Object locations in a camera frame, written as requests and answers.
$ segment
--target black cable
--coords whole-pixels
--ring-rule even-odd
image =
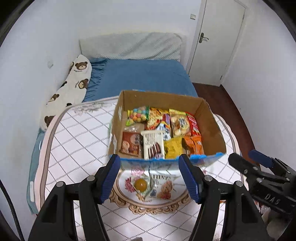
[[[3,192],[3,194],[4,194],[5,198],[6,198],[6,200],[8,202],[8,205],[10,207],[10,210],[11,210],[11,213],[12,213],[12,216],[13,216],[13,219],[15,221],[15,226],[17,227],[17,232],[18,232],[18,234],[20,236],[20,240],[21,241],[25,241],[24,236],[22,234],[22,230],[20,228],[20,223],[19,223],[19,221],[17,219],[17,214],[15,212],[15,208],[14,208],[14,206],[12,204],[12,201],[11,201],[11,199],[10,199],[10,197],[9,197],[9,195],[8,195],[8,193],[7,193],[4,185],[3,185],[3,183],[1,182],[1,179],[0,179],[0,188],[1,188],[1,190],[2,190],[2,192]]]

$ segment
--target blue bed sheet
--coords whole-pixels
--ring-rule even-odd
[[[176,60],[90,60],[91,79],[83,102],[119,95],[122,90],[167,92],[197,97]]]

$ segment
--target door handle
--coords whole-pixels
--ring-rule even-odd
[[[209,38],[204,37],[204,33],[201,33],[200,34],[200,43],[205,39],[209,40]]]

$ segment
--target bolt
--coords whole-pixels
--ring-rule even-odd
[[[62,187],[63,185],[64,185],[64,182],[62,182],[62,181],[59,181],[59,182],[57,182],[57,184],[56,184],[56,186],[57,186],[58,188]]]
[[[205,180],[210,182],[213,180],[213,178],[211,176],[207,175],[207,176],[205,176]]]
[[[87,179],[89,182],[91,182],[91,181],[95,180],[96,178],[95,178],[94,176],[88,176],[86,179]]]
[[[241,181],[236,181],[235,184],[239,187],[242,187],[244,185]]]

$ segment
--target bear print blanket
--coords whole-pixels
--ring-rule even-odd
[[[83,101],[91,71],[91,64],[83,55],[79,55],[72,62],[65,82],[51,97],[42,112],[40,120],[42,130],[45,131],[53,117],[62,113],[67,106],[79,104]]]

